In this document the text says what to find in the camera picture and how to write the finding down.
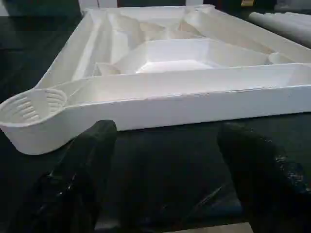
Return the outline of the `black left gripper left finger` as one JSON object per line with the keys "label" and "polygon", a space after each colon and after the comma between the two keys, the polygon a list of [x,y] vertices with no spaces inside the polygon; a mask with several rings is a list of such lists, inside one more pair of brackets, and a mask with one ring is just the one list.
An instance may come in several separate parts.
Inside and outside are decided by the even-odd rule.
{"label": "black left gripper left finger", "polygon": [[114,153],[117,127],[100,120],[75,137],[62,160],[27,192],[12,233],[93,233]]}

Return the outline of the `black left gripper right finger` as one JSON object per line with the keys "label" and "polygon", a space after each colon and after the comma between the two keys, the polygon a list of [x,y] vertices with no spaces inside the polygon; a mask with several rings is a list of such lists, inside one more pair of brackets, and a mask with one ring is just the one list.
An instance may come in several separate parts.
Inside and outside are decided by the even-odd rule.
{"label": "black left gripper right finger", "polygon": [[282,147],[232,123],[220,127],[217,144],[253,232],[311,231],[311,184]]}

